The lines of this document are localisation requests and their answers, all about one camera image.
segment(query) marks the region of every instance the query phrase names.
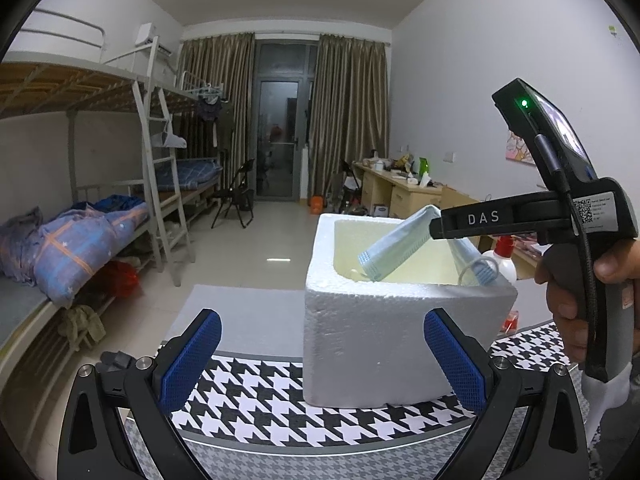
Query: glass door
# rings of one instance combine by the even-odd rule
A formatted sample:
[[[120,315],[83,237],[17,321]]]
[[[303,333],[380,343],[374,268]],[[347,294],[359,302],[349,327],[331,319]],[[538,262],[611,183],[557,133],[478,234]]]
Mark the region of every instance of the glass door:
[[[256,198],[299,200],[316,46],[258,42],[250,149]]]

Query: floral picture on wall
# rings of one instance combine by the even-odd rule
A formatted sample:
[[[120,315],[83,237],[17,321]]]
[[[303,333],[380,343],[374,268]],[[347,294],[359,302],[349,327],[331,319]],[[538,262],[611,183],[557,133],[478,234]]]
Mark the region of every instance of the floral picture on wall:
[[[509,139],[507,140],[507,152],[506,157],[509,160],[517,160],[518,162],[524,162],[525,164],[533,164],[533,157],[529,153],[527,145],[520,137],[513,132],[509,132]]]

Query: metal screw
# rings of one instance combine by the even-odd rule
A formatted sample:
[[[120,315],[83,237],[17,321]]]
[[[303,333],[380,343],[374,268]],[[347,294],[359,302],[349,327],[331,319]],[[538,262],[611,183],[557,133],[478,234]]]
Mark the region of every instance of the metal screw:
[[[511,363],[506,357],[494,357],[494,365],[498,370],[506,370]]]
[[[80,369],[78,370],[78,375],[80,377],[87,377],[89,375],[91,375],[91,372],[94,371],[94,367],[91,365],[82,365],[80,367]]]
[[[560,363],[554,364],[552,368],[554,369],[554,372],[561,377],[568,374],[566,366],[561,365]]]
[[[136,368],[138,370],[146,370],[153,364],[154,360],[151,357],[141,357],[136,361]]]

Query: red bottle cap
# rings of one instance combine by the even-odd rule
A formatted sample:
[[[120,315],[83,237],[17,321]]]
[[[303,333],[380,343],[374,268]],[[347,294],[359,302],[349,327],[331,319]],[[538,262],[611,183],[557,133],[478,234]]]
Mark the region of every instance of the red bottle cap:
[[[501,236],[498,238],[494,253],[503,258],[511,258],[513,254],[513,236]]]

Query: curtain rod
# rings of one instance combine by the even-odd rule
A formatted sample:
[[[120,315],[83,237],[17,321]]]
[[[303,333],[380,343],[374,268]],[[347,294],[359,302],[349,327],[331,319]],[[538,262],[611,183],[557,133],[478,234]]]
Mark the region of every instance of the curtain rod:
[[[259,34],[290,34],[292,36],[298,35],[298,36],[309,36],[309,35],[313,35],[313,36],[322,36],[322,35],[328,35],[328,36],[341,36],[343,38],[353,38],[354,40],[365,40],[365,41],[373,41],[374,43],[383,43],[385,46],[391,46],[391,42],[389,41],[376,41],[376,40],[370,40],[369,38],[360,38],[358,36],[348,36],[347,34],[331,34],[329,32],[312,32],[312,31],[305,31],[302,32],[300,30],[261,30],[260,32],[256,32],[253,30],[246,30],[244,32],[226,32],[223,34],[211,34],[210,36],[198,36],[197,38],[189,38],[188,40],[180,40],[180,43],[185,43],[186,41],[192,41],[192,40],[204,40],[205,38],[216,38],[218,36],[227,36],[229,34],[245,34],[247,32],[252,32],[256,35]]]

